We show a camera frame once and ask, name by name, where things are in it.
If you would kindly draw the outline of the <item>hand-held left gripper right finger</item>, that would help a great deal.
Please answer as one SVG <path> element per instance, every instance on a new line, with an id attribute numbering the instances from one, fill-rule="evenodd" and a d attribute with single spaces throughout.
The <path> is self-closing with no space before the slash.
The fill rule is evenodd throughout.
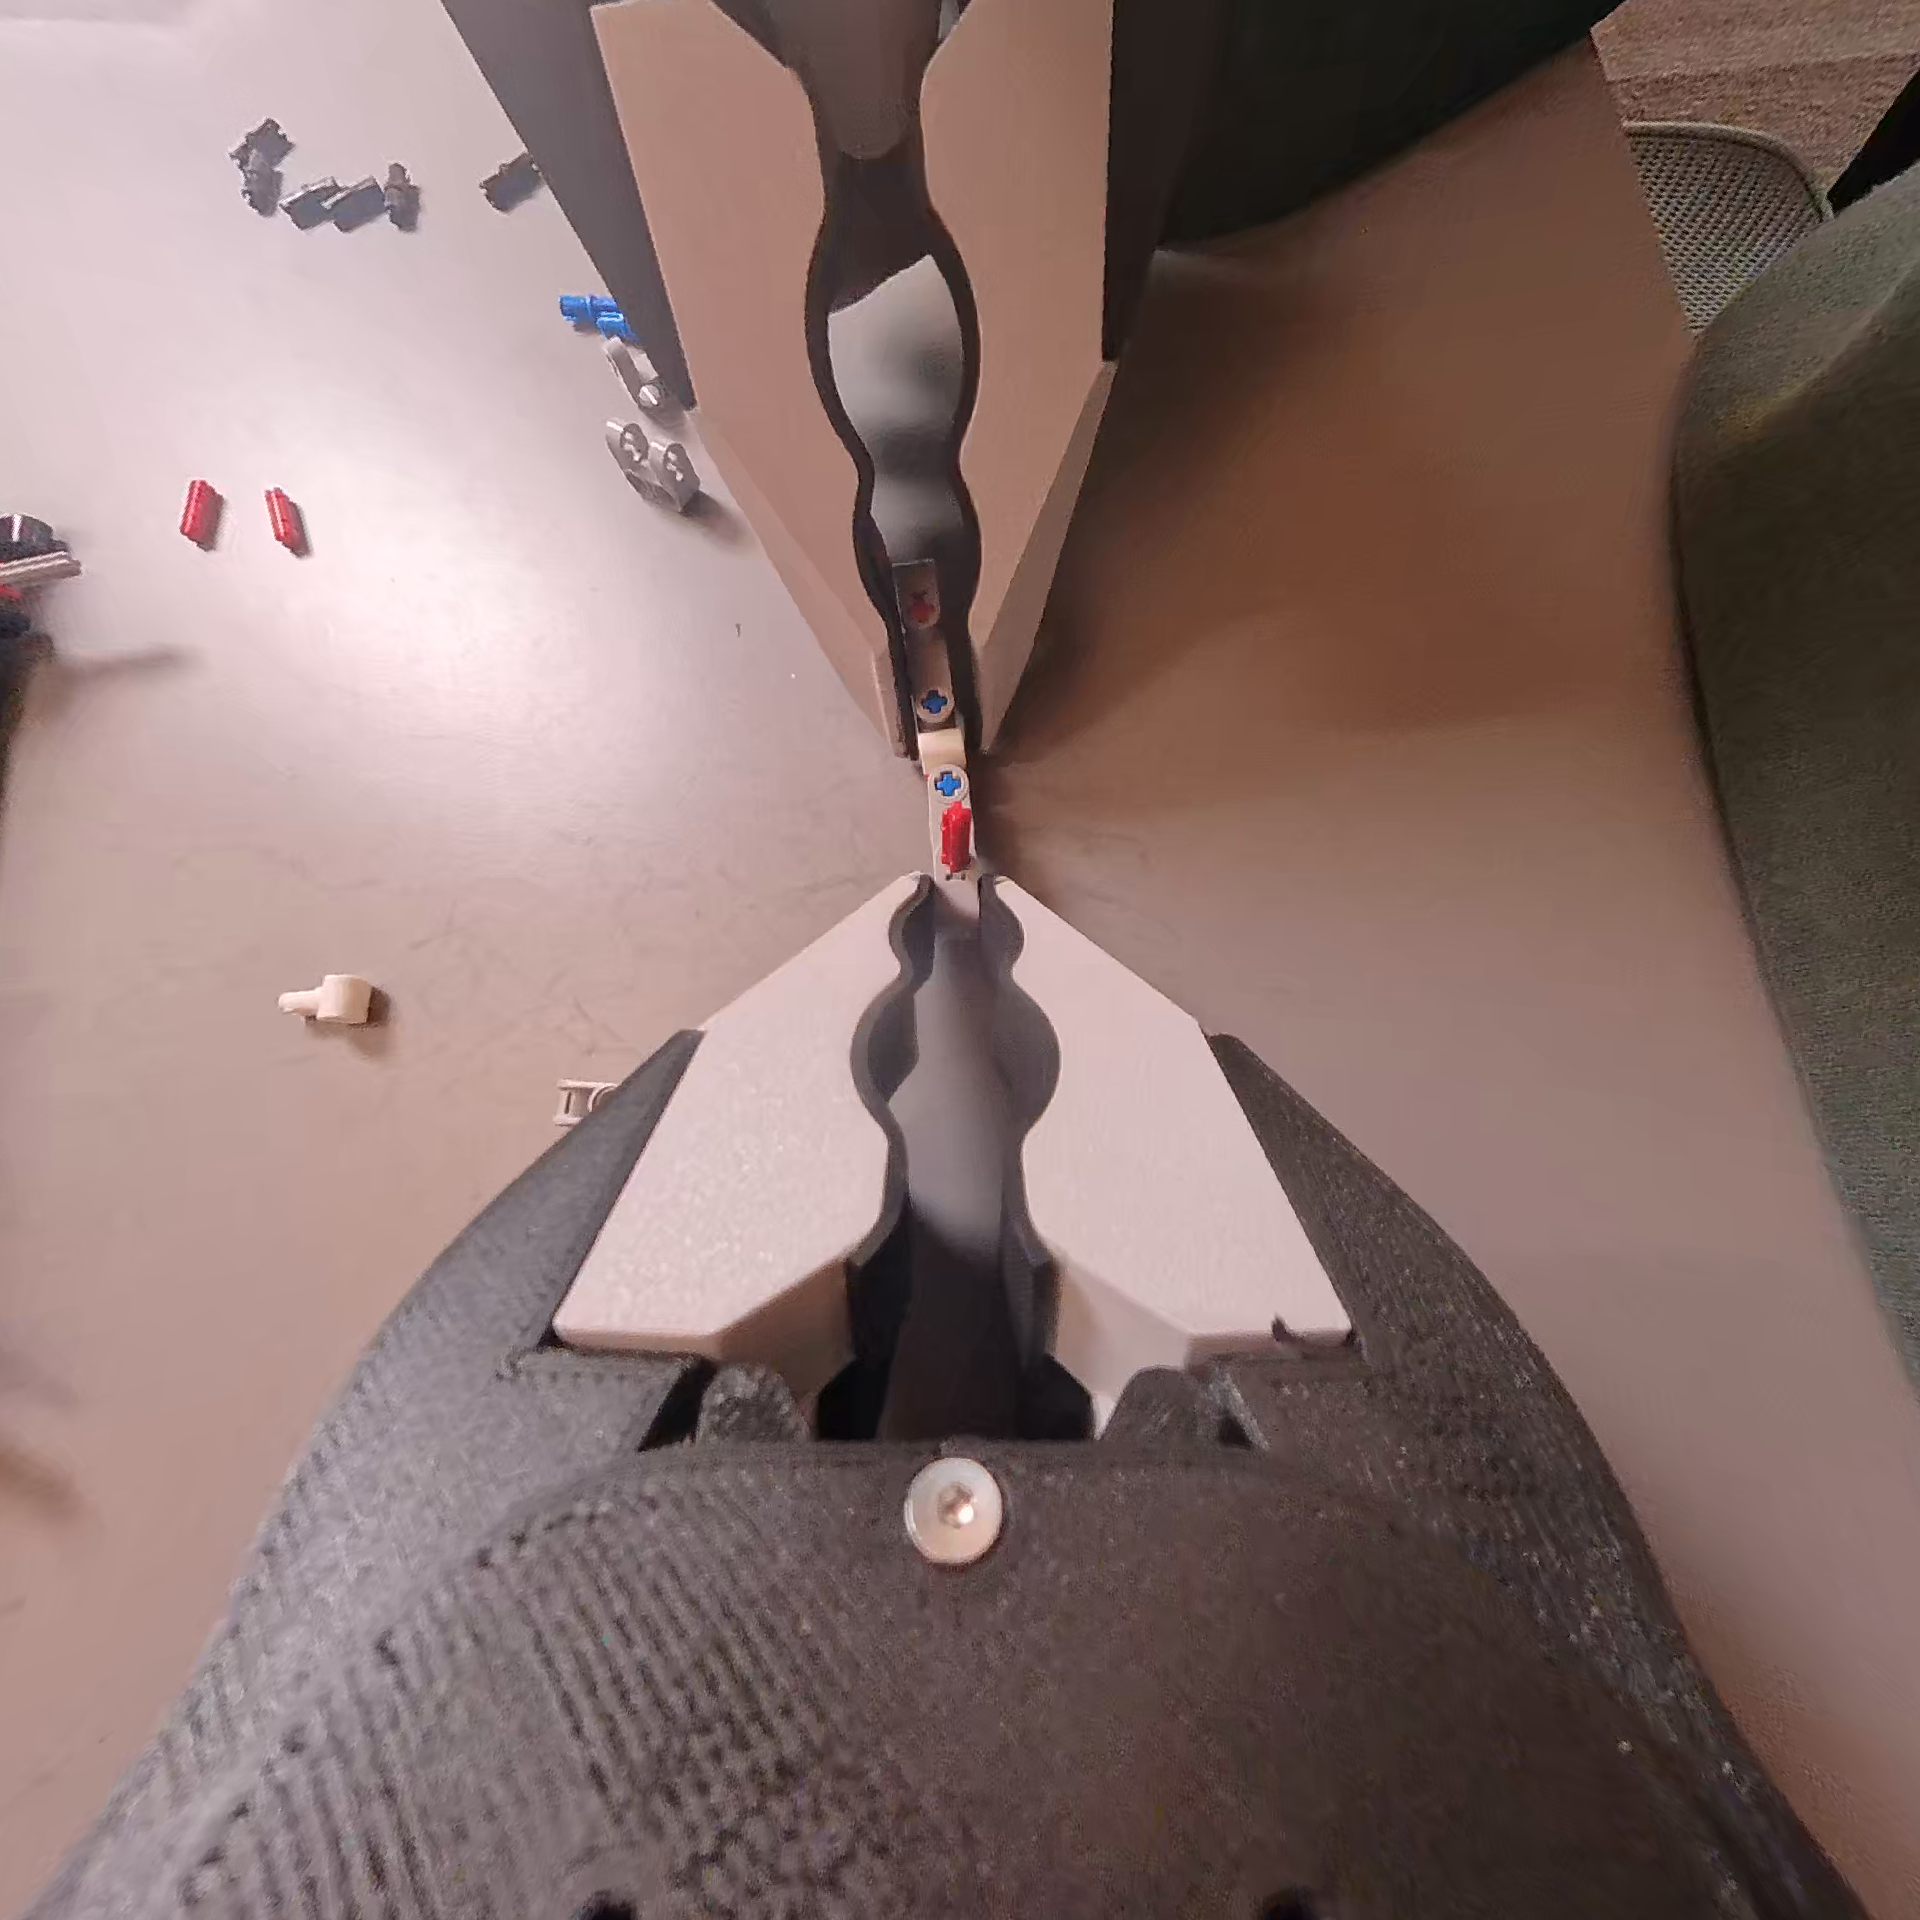
<path id="1" fill-rule="evenodd" d="M 1353 1317 L 1209 1035 L 1006 878 L 978 885 L 1006 1095 L 999 1257 L 1038 1387 L 1323 1358 Z"/>

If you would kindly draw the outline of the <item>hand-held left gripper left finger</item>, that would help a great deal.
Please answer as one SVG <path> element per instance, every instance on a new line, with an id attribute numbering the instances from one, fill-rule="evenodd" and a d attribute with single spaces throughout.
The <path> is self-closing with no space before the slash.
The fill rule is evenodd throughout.
<path id="1" fill-rule="evenodd" d="M 574 1353 L 757 1365 L 823 1387 L 901 1218 L 928 878 L 898 878 L 711 1015 L 551 1330 Z"/>

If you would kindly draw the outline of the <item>scattered black lego pins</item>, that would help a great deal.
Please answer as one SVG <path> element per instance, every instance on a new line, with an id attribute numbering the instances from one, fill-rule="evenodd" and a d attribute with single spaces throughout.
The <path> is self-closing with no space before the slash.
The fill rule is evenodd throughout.
<path id="1" fill-rule="evenodd" d="M 229 149 L 242 201 L 254 215 L 281 217 L 302 233 L 357 233 L 373 224 L 389 224 L 402 233 L 418 229 L 425 199 L 402 162 L 391 162 L 379 176 L 290 183 L 286 167 L 295 146 L 281 121 L 267 117 Z"/>

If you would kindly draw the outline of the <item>lego car chassis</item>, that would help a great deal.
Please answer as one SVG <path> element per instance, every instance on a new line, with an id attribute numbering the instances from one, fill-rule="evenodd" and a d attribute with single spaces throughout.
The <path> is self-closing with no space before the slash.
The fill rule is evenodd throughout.
<path id="1" fill-rule="evenodd" d="M 14 727 L 32 677 L 55 651 L 41 601 L 80 576 L 82 562 L 48 521 L 2 517 L 2 731 Z"/>

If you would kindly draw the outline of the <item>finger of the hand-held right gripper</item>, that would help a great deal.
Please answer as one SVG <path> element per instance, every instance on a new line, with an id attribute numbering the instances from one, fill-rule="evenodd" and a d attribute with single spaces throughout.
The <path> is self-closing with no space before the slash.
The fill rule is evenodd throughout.
<path id="1" fill-rule="evenodd" d="M 809 633 L 894 752 L 894 635 L 859 565 L 857 459 L 809 354 L 825 178 L 800 78 L 709 2 L 592 9 L 690 411 Z"/>
<path id="2" fill-rule="evenodd" d="M 976 519 L 967 631 L 992 747 L 1040 633 L 1115 363 L 1102 345 L 1113 5 L 974 2 L 928 62 L 933 210 L 967 277 Z"/>

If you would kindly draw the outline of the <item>grey lego liftarm assembly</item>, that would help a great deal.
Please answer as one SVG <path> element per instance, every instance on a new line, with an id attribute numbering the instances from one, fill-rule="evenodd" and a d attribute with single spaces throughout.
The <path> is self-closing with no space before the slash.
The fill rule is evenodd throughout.
<path id="1" fill-rule="evenodd" d="M 939 880 L 976 875 L 976 809 L 971 800 L 965 715 L 958 704 L 953 667 L 944 635 L 944 597 L 933 560 L 894 567 L 896 610 L 903 635 L 903 672 L 914 754 L 928 800 L 928 843 Z M 962 878 L 946 878 L 937 857 L 937 823 L 944 807 L 965 800 L 974 811 L 974 864 Z"/>

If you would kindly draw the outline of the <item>grey mesh chair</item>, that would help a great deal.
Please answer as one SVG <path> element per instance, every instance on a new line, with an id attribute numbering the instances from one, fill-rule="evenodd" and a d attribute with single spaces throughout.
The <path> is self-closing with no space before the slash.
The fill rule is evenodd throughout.
<path id="1" fill-rule="evenodd" d="M 1774 135 L 1698 121 L 1627 121 L 1623 137 L 1691 336 L 1833 219 L 1829 194 Z"/>

